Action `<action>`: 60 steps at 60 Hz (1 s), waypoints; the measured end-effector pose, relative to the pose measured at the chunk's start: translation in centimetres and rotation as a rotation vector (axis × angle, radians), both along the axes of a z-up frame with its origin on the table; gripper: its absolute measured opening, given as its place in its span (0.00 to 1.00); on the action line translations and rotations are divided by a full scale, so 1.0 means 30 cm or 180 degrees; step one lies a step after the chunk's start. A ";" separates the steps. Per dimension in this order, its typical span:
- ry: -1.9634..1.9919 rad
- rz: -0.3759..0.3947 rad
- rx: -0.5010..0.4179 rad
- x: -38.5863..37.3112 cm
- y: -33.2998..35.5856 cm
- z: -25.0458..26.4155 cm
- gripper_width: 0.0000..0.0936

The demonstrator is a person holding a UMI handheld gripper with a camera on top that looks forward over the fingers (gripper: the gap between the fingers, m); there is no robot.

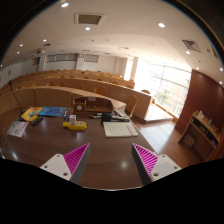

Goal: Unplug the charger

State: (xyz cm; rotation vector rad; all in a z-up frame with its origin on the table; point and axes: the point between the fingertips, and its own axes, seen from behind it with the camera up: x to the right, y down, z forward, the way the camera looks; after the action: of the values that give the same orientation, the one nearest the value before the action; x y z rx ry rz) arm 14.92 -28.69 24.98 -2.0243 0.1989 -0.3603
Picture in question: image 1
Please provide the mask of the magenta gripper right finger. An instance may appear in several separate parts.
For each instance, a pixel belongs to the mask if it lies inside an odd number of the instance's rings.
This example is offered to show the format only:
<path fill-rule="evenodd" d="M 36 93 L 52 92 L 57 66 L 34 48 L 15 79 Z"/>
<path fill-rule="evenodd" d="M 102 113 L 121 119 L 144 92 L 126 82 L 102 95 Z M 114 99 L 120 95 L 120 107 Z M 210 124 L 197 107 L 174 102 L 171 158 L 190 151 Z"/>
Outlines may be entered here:
<path fill-rule="evenodd" d="M 181 167 L 166 154 L 157 155 L 136 143 L 132 144 L 132 155 L 143 185 L 181 170 Z"/>

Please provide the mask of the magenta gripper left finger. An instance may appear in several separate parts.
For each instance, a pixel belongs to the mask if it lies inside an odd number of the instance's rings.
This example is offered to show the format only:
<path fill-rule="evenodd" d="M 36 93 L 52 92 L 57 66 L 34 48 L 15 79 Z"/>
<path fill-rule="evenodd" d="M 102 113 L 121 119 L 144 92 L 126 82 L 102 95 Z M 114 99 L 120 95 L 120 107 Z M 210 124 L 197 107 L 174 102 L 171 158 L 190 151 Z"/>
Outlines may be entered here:
<path fill-rule="evenodd" d="M 55 154 L 41 166 L 41 169 L 79 184 L 89 156 L 90 144 L 86 143 L 66 154 Z"/>

